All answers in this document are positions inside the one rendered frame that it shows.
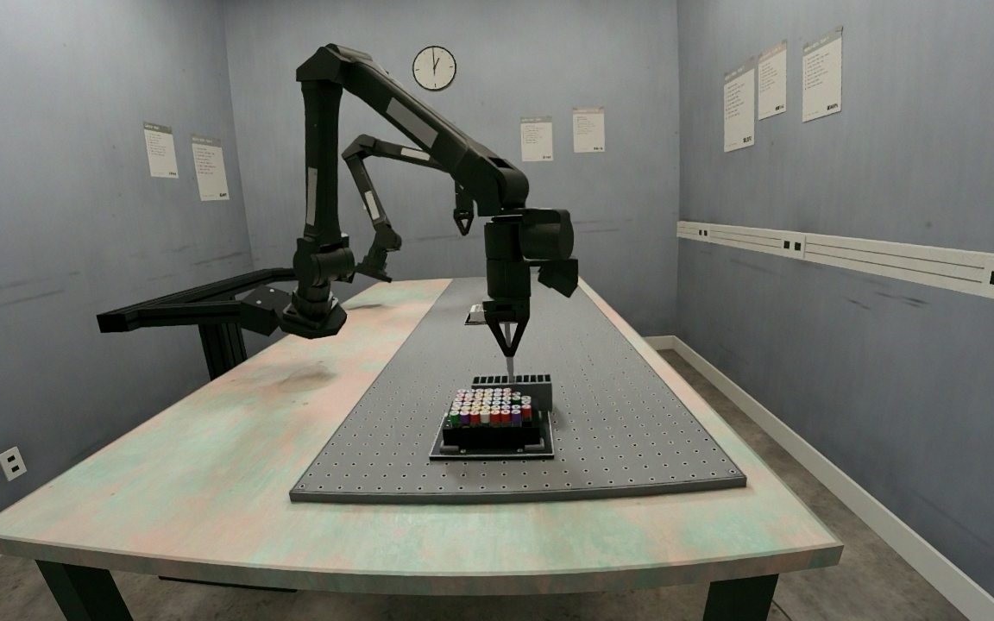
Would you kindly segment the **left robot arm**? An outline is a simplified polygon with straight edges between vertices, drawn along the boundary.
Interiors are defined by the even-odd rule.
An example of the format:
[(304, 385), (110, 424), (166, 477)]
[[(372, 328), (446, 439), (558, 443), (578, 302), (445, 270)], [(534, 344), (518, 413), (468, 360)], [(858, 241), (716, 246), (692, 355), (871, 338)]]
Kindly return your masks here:
[[(368, 210), (376, 231), (374, 244), (372, 244), (371, 250), (369, 249), (369, 255), (364, 255), (362, 263), (358, 262), (356, 266), (363, 268), (363, 270), (387, 276), (387, 272), (384, 272), (387, 266), (387, 253), (401, 251), (399, 249), (402, 245), (402, 239), (392, 229), (391, 223), (387, 222), (389, 221), (389, 217), (384, 213), (381, 202), (378, 196), (376, 196), (374, 184), (372, 184), (369, 173), (364, 166), (363, 159), (374, 155), (376, 157), (381, 156), (409, 162), (409, 164), (429, 166), (430, 168), (439, 170), (439, 172), (448, 172), (422, 149), (401, 144), (392, 144), (392, 142), (383, 141), (383, 139), (365, 134), (356, 137), (354, 142), (342, 153), (342, 158), (346, 160), (352, 177), (354, 177), (356, 189), (362, 195), (364, 207)], [(376, 270), (374, 270), (375, 268)]]

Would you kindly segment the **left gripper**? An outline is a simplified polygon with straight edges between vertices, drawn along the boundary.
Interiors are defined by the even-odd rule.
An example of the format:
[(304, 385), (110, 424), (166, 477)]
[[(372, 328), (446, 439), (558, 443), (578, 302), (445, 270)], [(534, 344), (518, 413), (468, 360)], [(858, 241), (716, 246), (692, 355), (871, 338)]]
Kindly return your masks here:
[[(456, 194), (456, 207), (457, 208), (461, 208), (461, 209), (454, 209), (453, 210), (453, 217), (454, 217), (454, 220), (455, 220), (455, 223), (456, 223), (457, 227), (459, 228), (459, 232), (461, 232), (461, 235), (468, 235), (470, 227), (472, 227), (472, 222), (473, 222), (475, 213), (474, 213), (474, 209), (473, 208), (463, 208), (462, 207), (462, 195), (463, 194), (466, 194), (466, 193)], [(462, 213), (467, 213), (467, 215), (462, 215)], [(464, 224), (462, 224), (462, 220), (464, 220), (464, 219), (467, 219), (466, 228), (464, 228)]]

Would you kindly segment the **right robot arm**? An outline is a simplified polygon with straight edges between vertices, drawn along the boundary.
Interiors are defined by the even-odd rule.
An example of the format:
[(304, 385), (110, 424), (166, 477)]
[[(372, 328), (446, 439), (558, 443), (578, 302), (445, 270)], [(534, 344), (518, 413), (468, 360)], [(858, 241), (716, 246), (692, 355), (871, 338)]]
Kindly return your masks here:
[(329, 282), (349, 280), (355, 270), (349, 236), (342, 233), (338, 220), (338, 117), (343, 88), (444, 166), (477, 202), (478, 217), (492, 216), (484, 224), (486, 258), (524, 256), (522, 262), (504, 263), (506, 298), (532, 297), (530, 267), (540, 267), (542, 285), (571, 298), (577, 288), (577, 258), (571, 256), (575, 231), (568, 210), (526, 209), (525, 174), (467, 136), (382, 68), (368, 53), (334, 43), (320, 47), (296, 68), (305, 104), (306, 225), (293, 253), (299, 286), (293, 288), (291, 305), (281, 318), (321, 329), (338, 304), (329, 294)]

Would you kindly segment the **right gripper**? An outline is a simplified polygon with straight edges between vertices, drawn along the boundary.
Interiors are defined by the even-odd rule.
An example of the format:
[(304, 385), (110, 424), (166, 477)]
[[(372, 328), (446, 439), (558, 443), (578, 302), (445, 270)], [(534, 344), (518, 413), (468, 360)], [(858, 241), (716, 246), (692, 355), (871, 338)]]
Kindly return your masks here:
[[(486, 292), (484, 300), (482, 300), (484, 318), (494, 334), (494, 339), (500, 344), (502, 354), (505, 357), (514, 357), (522, 333), (524, 333), (530, 318), (530, 298), (506, 298), (504, 263), (522, 262), (524, 258), (520, 256), (520, 258), (501, 258), (500, 260), (487, 259), (489, 259), (486, 265), (488, 293)], [(502, 322), (518, 323), (510, 348), (508, 348), (506, 339), (502, 335), (500, 328)]]

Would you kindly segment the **black vial rack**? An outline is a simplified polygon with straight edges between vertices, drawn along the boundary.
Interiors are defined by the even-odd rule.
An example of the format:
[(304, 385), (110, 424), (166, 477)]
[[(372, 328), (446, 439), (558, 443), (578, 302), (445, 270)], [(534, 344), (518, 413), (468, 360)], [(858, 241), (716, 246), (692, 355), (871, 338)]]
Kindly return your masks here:
[(525, 448), (526, 445), (540, 444), (539, 429), (539, 405), (537, 398), (530, 398), (532, 402), (532, 421), (522, 422), (521, 427), (500, 428), (452, 428), (450, 424), (450, 412), (455, 403), (452, 400), (449, 412), (444, 422), (443, 437), (445, 447), (459, 447), (460, 449), (511, 449)]

